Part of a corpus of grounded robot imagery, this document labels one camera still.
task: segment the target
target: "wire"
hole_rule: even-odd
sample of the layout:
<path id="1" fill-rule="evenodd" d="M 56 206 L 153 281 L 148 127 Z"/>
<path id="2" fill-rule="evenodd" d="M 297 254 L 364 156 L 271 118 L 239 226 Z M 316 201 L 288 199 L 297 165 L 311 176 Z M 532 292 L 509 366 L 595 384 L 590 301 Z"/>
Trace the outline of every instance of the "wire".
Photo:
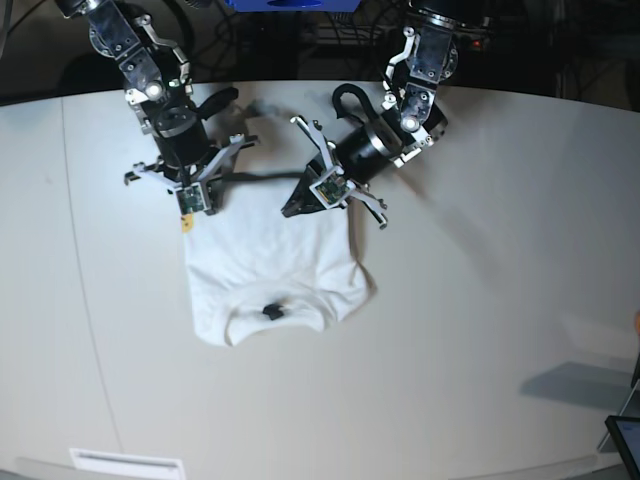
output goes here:
<path id="1" fill-rule="evenodd" d="M 184 10 L 176 0 L 162 0 L 164 4 L 167 6 L 169 11 L 173 14 L 176 21 L 178 22 L 178 26 L 180 27 L 180 31 L 182 32 L 182 40 L 184 41 L 184 50 L 187 55 L 191 55 L 193 52 L 193 48 L 196 45 L 196 34 L 193 30 L 193 25 L 187 17 L 187 14 L 184 13 Z"/>
<path id="2" fill-rule="evenodd" d="M 221 181 L 222 183 L 255 183 L 266 182 L 269 180 L 294 179 L 300 180 L 304 176 L 302 172 L 280 172 L 270 173 L 267 175 L 255 175 L 253 173 L 227 173 L 212 179 L 212 182 Z"/>
<path id="3" fill-rule="evenodd" d="M 40 0 L 38 3 L 35 3 L 29 10 L 27 10 L 26 12 L 24 12 L 24 15 L 22 15 L 22 17 L 20 17 L 18 20 L 16 20 L 16 23 L 14 23 L 11 28 L 9 29 L 9 31 L 7 32 L 7 38 L 9 38 L 11 36 L 11 34 L 20 26 L 22 25 L 22 22 L 24 22 L 27 18 L 29 18 L 31 16 L 31 14 L 33 12 L 35 12 L 43 3 L 45 3 L 47 0 Z"/>
<path id="4" fill-rule="evenodd" d="M 231 23 L 231 19 L 236 17 L 238 14 L 234 13 L 232 15 L 229 15 L 229 24 L 228 24 L 228 28 L 233 28 L 233 24 Z M 208 43 L 207 45 L 205 45 L 204 47 L 196 50 L 193 54 L 193 58 L 197 59 L 200 58 L 202 56 L 203 53 L 211 50 L 213 47 L 215 47 L 216 45 L 218 45 L 218 43 L 220 43 L 221 41 L 223 41 L 224 39 L 222 38 L 222 35 L 220 34 L 220 32 L 218 31 L 219 27 L 221 27 L 222 25 L 227 25 L 226 20 L 219 22 L 216 27 L 215 27 L 215 34 L 216 37 L 214 38 L 214 40 L 210 43 Z"/>
<path id="5" fill-rule="evenodd" d="M 2 31 L 0 31 L 0 58 L 4 53 L 4 47 L 7 44 L 9 36 L 9 25 L 11 25 L 11 12 L 13 11 L 13 0 L 5 0 L 4 3 L 4 19 L 2 21 Z"/>
<path id="6" fill-rule="evenodd" d="M 229 34 L 231 35 L 231 44 L 234 44 L 235 32 L 233 30 L 233 24 L 231 23 L 231 16 L 229 16 L 229 14 L 225 11 L 224 7 L 220 5 L 220 2 L 218 0 L 214 0 L 213 3 L 215 4 L 216 8 L 220 12 L 220 15 L 222 15 L 222 18 L 224 19 L 224 23 L 227 25 L 227 29 L 229 30 Z"/>
<path id="7" fill-rule="evenodd" d="M 338 47 L 340 47 L 340 50 L 342 50 L 343 49 L 342 38 L 340 38 L 340 32 L 338 31 L 336 22 L 333 20 L 333 17 L 328 12 L 325 12 L 325 15 L 329 19 L 329 22 L 331 23 L 331 27 L 333 28 L 333 31 L 336 33 L 336 39 L 338 40 Z M 355 77 L 355 71 L 353 70 L 353 65 L 349 63 L 349 60 L 347 59 L 347 57 L 343 56 L 342 59 L 344 60 L 345 65 L 349 69 L 349 73 L 351 74 L 351 76 Z"/>
<path id="8" fill-rule="evenodd" d="M 600 80 L 604 75 L 611 72 L 611 69 L 616 65 L 620 64 L 621 60 L 613 60 L 608 65 L 602 68 L 597 74 L 593 76 L 591 80 L 589 80 L 585 85 L 580 88 L 581 94 L 584 94 L 587 90 L 595 85 L 595 83 Z"/>

